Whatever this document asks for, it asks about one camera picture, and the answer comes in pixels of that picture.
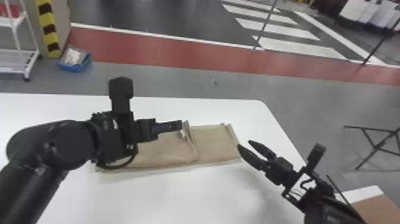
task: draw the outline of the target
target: metal stand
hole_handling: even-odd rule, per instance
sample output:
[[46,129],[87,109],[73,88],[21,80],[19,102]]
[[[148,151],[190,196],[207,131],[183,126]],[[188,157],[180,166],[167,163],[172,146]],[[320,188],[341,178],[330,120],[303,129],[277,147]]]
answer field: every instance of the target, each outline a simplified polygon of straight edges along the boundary
[[[400,18],[396,21],[396,23],[390,28],[391,31],[395,31],[395,27],[400,23]],[[380,42],[375,46],[375,48],[371,51],[370,55],[362,62],[363,65],[366,64],[366,62],[372,57],[372,55],[375,54],[375,52],[378,50],[378,48],[384,43],[385,40],[389,39],[392,36],[392,34],[389,32],[387,35],[385,35]]]
[[[356,127],[356,126],[345,125],[343,128],[360,129],[362,131],[362,133],[364,134],[364,136],[367,138],[368,142],[372,146],[372,152],[355,168],[355,170],[358,170],[362,165],[364,165],[364,163],[366,163],[378,151],[381,151],[384,153],[389,153],[392,155],[397,155],[398,157],[400,157],[400,138],[399,138],[399,134],[398,134],[398,132],[400,131],[400,127],[397,128],[396,130],[386,130],[386,129],[378,129],[378,128],[370,128],[370,127]],[[378,132],[387,132],[389,134],[384,139],[382,139],[378,144],[375,144],[372,141],[370,135],[366,132],[367,130],[375,130]],[[392,152],[392,151],[389,151],[389,150],[386,150],[383,148],[383,146],[385,146],[387,141],[393,137],[396,138],[396,143],[397,143],[397,148],[399,150],[399,153],[395,153],[395,152]]]
[[[257,37],[257,41],[256,41],[257,43],[260,41],[261,35],[263,35],[264,29],[265,29],[265,27],[266,27],[268,21],[270,21],[271,14],[272,14],[272,12],[274,11],[277,2],[278,2],[278,0],[274,0],[274,3],[272,3],[270,12],[268,13],[268,16],[267,16],[267,18],[265,19],[264,25],[262,26],[262,28],[261,28],[261,30],[260,30],[260,34],[259,34],[258,37]],[[257,45],[257,44],[255,44],[255,45],[253,46],[252,51],[255,50],[255,48],[257,47],[256,45]]]
[[[11,28],[12,36],[14,38],[17,49],[0,49],[0,73],[23,74],[24,81],[29,82],[29,73],[35,61],[38,58],[41,58],[41,56],[39,55],[38,43],[36,42],[35,34],[33,33],[33,28],[30,24],[24,1],[20,0],[22,12],[20,13],[20,16],[18,18],[12,18],[11,16],[10,1],[4,0],[4,3],[8,17],[0,16],[0,27]],[[21,44],[18,39],[17,32],[18,27],[24,20],[27,21],[33,43],[35,45],[34,51],[23,51],[21,49]]]

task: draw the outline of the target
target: white floor marking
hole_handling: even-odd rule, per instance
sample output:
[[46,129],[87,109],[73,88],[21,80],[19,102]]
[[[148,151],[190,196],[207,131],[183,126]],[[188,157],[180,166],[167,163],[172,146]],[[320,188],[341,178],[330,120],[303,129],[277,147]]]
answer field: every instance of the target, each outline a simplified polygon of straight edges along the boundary
[[313,55],[326,58],[337,58],[347,60],[343,55],[333,48],[325,46],[309,45],[305,43],[296,43],[291,41],[281,41],[272,38],[261,38],[259,44],[268,50],[283,51],[296,54]]
[[[337,41],[344,44],[349,49],[356,52],[358,55],[362,56],[363,58],[368,57],[369,53],[366,50],[360,48],[356,44],[352,43],[351,41],[349,41],[346,38],[344,38],[343,36],[341,36],[340,34],[336,33],[335,31],[331,30],[330,28],[326,27],[325,25],[323,25],[316,19],[312,18],[311,16],[307,15],[306,13],[301,13],[301,12],[296,12],[296,11],[295,11],[295,13],[297,15],[299,15],[300,17],[302,17],[303,19],[307,20],[309,23],[311,23],[311,24],[315,25],[316,27],[318,27],[319,29],[321,29],[323,32],[327,33],[329,36],[335,38]],[[381,66],[386,65],[386,63],[384,63],[383,61],[381,61],[379,58],[377,58],[375,56],[372,56],[370,58],[370,62],[373,64],[381,65]]]
[[71,26],[77,27],[77,28],[92,29],[92,30],[103,30],[103,31],[109,31],[109,32],[114,32],[114,33],[127,33],[127,34],[133,34],[133,35],[151,36],[153,38],[174,39],[174,40],[179,40],[179,41],[206,43],[206,44],[211,44],[211,45],[231,46],[234,48],[246,48],[246,49],[253,48],[253,46],[250,46],[250,45],[224,43],[224,42],[217,42],[217,41],[206,41],[206,40],[202,40],[202,39],[183,38],[180,36],[170,36],[170,35],[163,35],[163,34],[158,34],[158,33],[148,33],[148,32],[141,32],[141,31],[134,31],[134,30],[116,29],[116,28],[87,25],[87,24],[81,24],[81,23],[71,23]]
[[[268,16],[268,13],[263,13],[263,12],[254,11],[254,10],[247,10],[245,8],[239,8],[239,7],[234,7],[234,6],[230,6],[230,5],[223,5],[223,7],[225,7],[225,9],[231,13],[248,15],[251,17],[257,17],[257,18],[263,18],[263,19],[267,18],[267,16]],[[291,18],[282,16],[282,15],[271,15],[270,20],[297,25],[297,23],[295,21],[293,21]]]
[[[256,2],[249,2],[249,1],[243,1],[243,0],[220,0],[220,1],[231,2],[231,3],[241,4],[241,5],[247,5],[247,6],[251,6],[254,8],[260,8],[263,10],[271,10],[271,6],[256,3]],[[276,8],[274,8],[274,12],[280,13],[280,11]]]
[[[260,23],[260,22],[257,22],[257,21],[244,20],[242,18],[236,18],[236,20],[244,28],[247,28],[247,29],[261,30],[261,28],[263,28],[263,23]],[[313,40],[320,41],[320,39],[318,37],[314,36],[309,31],[296,29],[296,28],[290,28],[290,27],[284,27],[284,26],[277,26],[277,25],[273,25],[273,24],[267,24],[265,26],[264,31],[271,32],[271,33],[278,33],[278,34],[288,35],[288,36],[296,36],[298,38],[307,38],[307,39],[313,39]]]

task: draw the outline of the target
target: white shelf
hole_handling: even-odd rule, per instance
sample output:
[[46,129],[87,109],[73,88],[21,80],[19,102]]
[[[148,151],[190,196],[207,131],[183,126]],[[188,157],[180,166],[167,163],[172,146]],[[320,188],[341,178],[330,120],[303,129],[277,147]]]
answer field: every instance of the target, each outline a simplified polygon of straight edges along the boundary
[[10,23],[10,18],[0,16],[0,27],[10,27],[10,28],[18,28],[18,26],[24,21],[26,18],[26,12],[20,13],[20,16],[18,18],[11,18],[11,23]]
[[39,51],[0,49],[0,73],[28,73],[38,55]]
[[[22,74],[25,82],[29,82],[29,73],[39,57],[39,47],[36,42],[35,34],[33,33],[32,24],[30,23],[29,16],[26,13],[25,0],[20,0],[22,13],[18,18],[0,17],[0,27],[9,27],[14,37],[15,46],[17,49],[0,49],[0,73],[14,73]],[[10,12],[10,0],[4,0],[6,9]],[[23,51],[21,49],[20,40],[18,39],[18,26],[26,20],[33,43],[35,45],[34,51]]]

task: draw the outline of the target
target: crosswalk stripe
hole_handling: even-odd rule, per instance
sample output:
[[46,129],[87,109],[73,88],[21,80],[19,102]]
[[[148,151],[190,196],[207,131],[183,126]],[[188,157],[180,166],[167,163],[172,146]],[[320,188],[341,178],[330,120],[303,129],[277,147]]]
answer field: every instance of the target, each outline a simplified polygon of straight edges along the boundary
[[[261,28],[263,28],[263,23],[260,23],[260,22],[257,22],[257,21],[244,20],[242,18],[236,18],[236,20],[244,28],[247,28],[247,29],[261,30]],[[298,38],[307,38],[307,39],[313,39],[313,40],[320,41],[320,39],[318,37],[314,36],[309,31],[296,29],[296,28],[290,28],[290,27],[284,27],[284,26],[277,26],[277,25],[273,25],[273,24],[267,24],[265,26],[264,31],[271,32],[271,33],[278,33],[278,34],[288,35],[288,36],[296,36]]]
[[325,46],[310,45],[305,43],[296,43],[291,41],[281,41],[272,38],[261,38],[259,44],[262,48],[273,51],[283,51],[296,54],[313,55],[318,57],[326,58],[337,58],[347,60],[343,55],[334,50],[333,48],[328,48]]
[[[231,5],[223,5],[223,7],[227,11],[229,11],[231,13],[248,15],[248,16],[257,17],[257,18],[267,18],[267,16],[268,16],[268,13],[263,13],[263,12],[254,11],[254,10],[248,10],[246,8],[239,8],[239,7],[234,7],[234,6],[231,6]],[[295,21],[293,21],[291,18],[286,17],[286,16],[282,16],[282,15],[274,15],[274,14],[272,14],[271,17],[270,17],[270,20],[297,25],[297,23]]]
[[[220,1],[231,2],[231,3],[235,3],[235,4],[239,4],[239,5],[251,6],[251,7],[260,8],[263,10],[271,10],[271,6],[256,3],[256,2],[249,2],[249,1],[243,1],[243,0],[220,0]],[[274,12],[280,13],[280,11],[276,8],[274,8]]]
[[[369,55],[369,53],[366,50],[360,48],[358,45],[356,45],[353,42],[347,40],[346,38],[344,38],[340,34],[336,33],[335,31],[333,31],[332,29],[328,28],[327,26],[325,26],[324,24],[320,23],[319,21],[317,21],[316,19],[312,18],[311,16],[307,15],[306,13],[301,13],[301,12],[295,12],[295,13],[297,15],[299,15],[300,17],[302,17],[303,19],[305,19],[306,21],[308,21],[309,23],[311,23],[314,26],[316,26],[319,29],[321,29],[324,33],[326,33],[329,36],[335,38],[337,41],[339,41],[340,43],[345,45],[347,48],[353,50],[354,52],[356,52],[358,55],[362,56],[363,58],[366,58]],[[370,58],[370,62],[374,63],[374,64],[378,64],[378,65],[386,65],[385,62],[383,62],[381,59],[379,59],[379,58],[377,58],[375,56],[372,56]]]

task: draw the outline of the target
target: cardboard box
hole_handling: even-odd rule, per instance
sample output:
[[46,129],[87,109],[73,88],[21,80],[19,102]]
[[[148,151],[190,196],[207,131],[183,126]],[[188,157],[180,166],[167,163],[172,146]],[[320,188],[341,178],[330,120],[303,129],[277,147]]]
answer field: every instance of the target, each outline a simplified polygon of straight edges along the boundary
[[400,209],[385,194],[352,203],[368,224],[399,224]]

